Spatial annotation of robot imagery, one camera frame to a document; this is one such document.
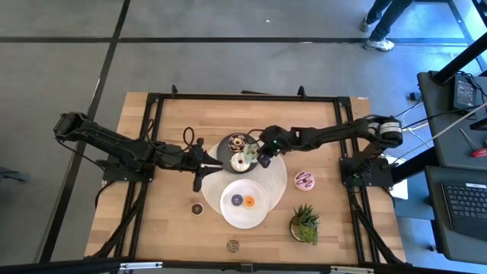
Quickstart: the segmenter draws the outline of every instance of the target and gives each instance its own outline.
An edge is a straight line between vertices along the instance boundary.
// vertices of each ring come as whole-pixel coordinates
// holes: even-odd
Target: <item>concrete floor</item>
[[[110,37],[122,3],[4,0],[0,36]],[[372,3],[139,0],[130,5],[122,37],[366,37],[358,24]],[[455,3],[472,36],[478,38],[485,26],[475,8],[468,1]],[[462,33],[446,4],[415,3],[393,26],[390,37],[459,38]],[[2,265],[31,263],[36,258],[72,155],[55,142],[52,128],[60,113],[86,111],[107,47],[105,43],[0,43],[0,115],[4,117],[0,166],[31,175],[27,184],[10,180],[0,184]],[[402,44],[390,53],[379,53],[363,50],[359,44],[119,44],[95,120],[115,129],[127,91],[169,92],[172,84],[182,93],[229,94],[243,89],[295,94],[303,85],[308,94],[369,97],[373,113],[391,115],[412,105],[406,96],[418,90],[418,72],[442,68],[463,49]],[[480,67],[472,62],[464,70],[475,74]],[[416,107],[406,120],[424,116],[424,109]],[[424,139],[431,136],[426,128],[417,133]],[[406,133],[405,144],[388,153],[399,156],[420,143]],[[105,157],[92,148],[86,155]],[[82,258],[99,188],[100,171],[83,161],[54,260]],[[406,258],[413,265],[487,272],[485,266],[450,262],[421,248],[424,242],[433,243],[428,222],[400,218],[399,225]],[[427,236],[418,239],[420,232]]]

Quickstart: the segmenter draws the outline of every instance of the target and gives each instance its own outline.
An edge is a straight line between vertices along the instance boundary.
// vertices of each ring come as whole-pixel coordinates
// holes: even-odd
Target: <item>jeans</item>
[[[379,20],[382,15],[382,11],[387,8],[384,16],[380,18],[379,24],[372,31],[369,37],[370,41],[381,41],[390,32],[390,26],[396,22],[397,18],[401,16],[404,10],[411,5],[413,0],[375,0],[374,5],[367,15],[367,24],[372,24]]]

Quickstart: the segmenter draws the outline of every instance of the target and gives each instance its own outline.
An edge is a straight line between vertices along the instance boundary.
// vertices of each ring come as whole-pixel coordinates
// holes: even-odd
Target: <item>sneaker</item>
[[[362,45],[364,49],[377,49],[380,51],[390,51],[394,48],[394,43],[390,42],[387,39],[382,39],[381,41],[373,42],[370,39],[367,39],[365,43]]]
[[[362,24],[360,24],[360,30],[363,32],[368,32],[371,28],[372,24],[367,24],[367,15],[365,15],[364,20],[362,20]]]

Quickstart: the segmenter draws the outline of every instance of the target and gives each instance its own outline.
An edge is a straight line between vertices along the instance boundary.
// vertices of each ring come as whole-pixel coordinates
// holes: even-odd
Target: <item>person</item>
[[[371,25],[379,20],[379,24],[372,31],[371,36],[365,41],[365,49],[378,49],[380,51],[389,51],[394,47],[394,43],[386,39],[390,32],[390,26],[396,22],[404,10],[411,5],[413,0],[375,0],[374,5],[368,14],[364,17],[360,29],[368,32]]]

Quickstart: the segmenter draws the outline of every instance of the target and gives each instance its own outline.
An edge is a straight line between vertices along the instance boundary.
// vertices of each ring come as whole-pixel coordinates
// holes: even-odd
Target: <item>white paper plate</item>
[[[242,205],[235,206],[231,203],[233,195],[253,196],[256,204],[248,209]],[[225,220],[236,228],[249,229],[260,224],[269,211],[269,197],[266,190],[257,182],[240,179],[230,183],[221,194],[220,211]]]

